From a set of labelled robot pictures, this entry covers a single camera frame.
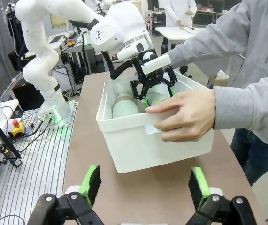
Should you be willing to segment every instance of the person in white coat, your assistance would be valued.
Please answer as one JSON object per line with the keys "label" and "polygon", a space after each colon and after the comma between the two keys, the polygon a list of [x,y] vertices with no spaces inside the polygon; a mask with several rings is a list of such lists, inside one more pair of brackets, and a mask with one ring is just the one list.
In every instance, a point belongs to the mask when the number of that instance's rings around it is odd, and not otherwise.
{"label": "person in white coat", "polygon": [[[192,27],[192,18],[194,17],[197,7],[194,0],[162,0],[162,6],[166,14],[166,27]],[[161,55],[168,52],[168,40],[163,38]],[[189,78],[187,74],[188,66],[180,67],[180,72]]]}

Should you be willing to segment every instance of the black pants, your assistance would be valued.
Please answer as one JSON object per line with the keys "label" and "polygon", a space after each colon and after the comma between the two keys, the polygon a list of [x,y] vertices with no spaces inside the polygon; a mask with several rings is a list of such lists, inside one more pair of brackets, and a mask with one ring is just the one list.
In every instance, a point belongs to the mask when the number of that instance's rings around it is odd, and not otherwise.
{"label": "black pants", "polygon": [[[161,55],[168,52],[168,39],[166,37],[163,38],[162,47],[161,47]],[[184,74],[188,71],[188,66],[180,67],[180,73]]]}

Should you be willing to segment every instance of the brown table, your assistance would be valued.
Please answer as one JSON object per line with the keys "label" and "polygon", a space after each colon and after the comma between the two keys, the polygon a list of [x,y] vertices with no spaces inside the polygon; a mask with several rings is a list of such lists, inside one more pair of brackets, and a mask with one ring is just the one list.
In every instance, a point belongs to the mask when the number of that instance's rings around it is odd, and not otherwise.
{"label": "brown table", "polygon": [[108,72],[85,78],[70,143],[64,190],[80,185],[90,165],[100,165],[102,184],[93,209],[104,224],[183,225],[195,212],[187,185],[190,169],[200,166],[210,186],[221,188],[228,199],[237,195],[247,197],[257,223],[265,224],[254,193],[220,131],[215,133],[212,152],[208,154],[118,174],[95,120],[103,83],[109,79]]}

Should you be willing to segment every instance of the gray sweatshirt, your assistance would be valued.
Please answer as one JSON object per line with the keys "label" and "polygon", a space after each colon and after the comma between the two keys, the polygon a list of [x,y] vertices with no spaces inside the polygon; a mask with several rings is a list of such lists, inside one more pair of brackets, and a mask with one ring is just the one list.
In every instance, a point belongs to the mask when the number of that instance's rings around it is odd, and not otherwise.
{"label": "gray sweatshirt", "polygon": [[268,144],[268,0],[243,0],[168,52],[173,68],[246,53],[242,88],[214,87],[215,129],[246,128]]}

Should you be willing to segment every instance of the human hand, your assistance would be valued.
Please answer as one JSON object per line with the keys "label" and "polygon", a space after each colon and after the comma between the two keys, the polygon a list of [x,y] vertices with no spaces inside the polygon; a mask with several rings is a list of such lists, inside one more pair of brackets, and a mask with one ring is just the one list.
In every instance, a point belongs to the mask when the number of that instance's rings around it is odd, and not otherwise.
{"label": "human hand", "polygon": [[182,24],[182,21],[181,21],[180,19],[177,19],[177,20],[176,20],[176,24],[177,24],[177,26],[179,26],[179,27],[183,25],[183,24]]}
{"label": "human hand", "polygon": [[161,130],[165,142],[199,141],[215,122],[214,90],[190,90],[175,94],[173,97],[146,109],[148,113],[162,113],[171,109],[179,109],[164,121],[154,126]]}
{"label": "human hand", "polygon": [[193,15],[193,12],[192,12],[191,10],[188,10],[188,11],[186,12],[186,15]]}

